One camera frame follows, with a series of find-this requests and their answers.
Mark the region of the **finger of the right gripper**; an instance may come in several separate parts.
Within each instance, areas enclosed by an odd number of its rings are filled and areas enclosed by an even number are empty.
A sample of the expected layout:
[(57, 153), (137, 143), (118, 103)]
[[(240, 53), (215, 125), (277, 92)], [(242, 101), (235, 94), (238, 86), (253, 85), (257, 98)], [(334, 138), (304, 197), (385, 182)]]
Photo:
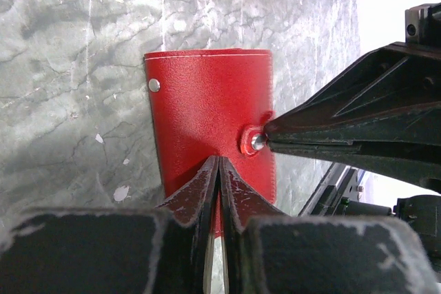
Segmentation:
[(279, 154), (342, 163), (440, 191), (440, 147), (413, 143), (362, 142), (352, 145), (269, 144)]

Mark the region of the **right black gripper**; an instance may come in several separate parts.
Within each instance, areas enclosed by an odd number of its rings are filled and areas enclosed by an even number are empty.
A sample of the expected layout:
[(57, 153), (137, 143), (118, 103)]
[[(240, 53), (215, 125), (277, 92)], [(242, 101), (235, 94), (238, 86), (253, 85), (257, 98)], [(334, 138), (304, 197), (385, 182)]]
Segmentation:
[(309, 100), (267, 123), (272, 142), (440, 144), (440, 8), (405, 10), (405, 41), (361, 56)]

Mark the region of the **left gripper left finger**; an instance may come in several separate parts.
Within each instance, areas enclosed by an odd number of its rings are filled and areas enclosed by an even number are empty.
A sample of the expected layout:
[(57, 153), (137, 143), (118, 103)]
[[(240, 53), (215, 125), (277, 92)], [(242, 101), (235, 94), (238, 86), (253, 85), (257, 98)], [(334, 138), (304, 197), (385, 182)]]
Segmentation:
[(2, 293), (208, 293), (218, 158), (153, 209), (35, 208), (1, 239)]

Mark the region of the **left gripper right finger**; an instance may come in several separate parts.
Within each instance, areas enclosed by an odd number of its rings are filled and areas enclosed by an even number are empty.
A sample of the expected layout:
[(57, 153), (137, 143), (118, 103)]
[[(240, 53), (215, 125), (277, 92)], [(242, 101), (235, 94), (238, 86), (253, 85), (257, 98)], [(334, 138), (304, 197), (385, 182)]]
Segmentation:
[(227, 293), (439, 293), (416, 232), (390, 216), (291, 217), (219, 161)]

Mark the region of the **red leather card holder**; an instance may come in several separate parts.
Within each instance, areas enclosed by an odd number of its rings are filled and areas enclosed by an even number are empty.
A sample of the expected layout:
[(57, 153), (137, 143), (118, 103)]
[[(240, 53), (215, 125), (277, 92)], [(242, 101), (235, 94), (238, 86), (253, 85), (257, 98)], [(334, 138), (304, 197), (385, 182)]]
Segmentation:
[(145, 72), (165, 194), (190, 181), (208, 157), (224, 156), (247, 184), (274, 202), (274, 155), (268, 147), (251, 146), (274, 115), (271, 52), (150, 52)]

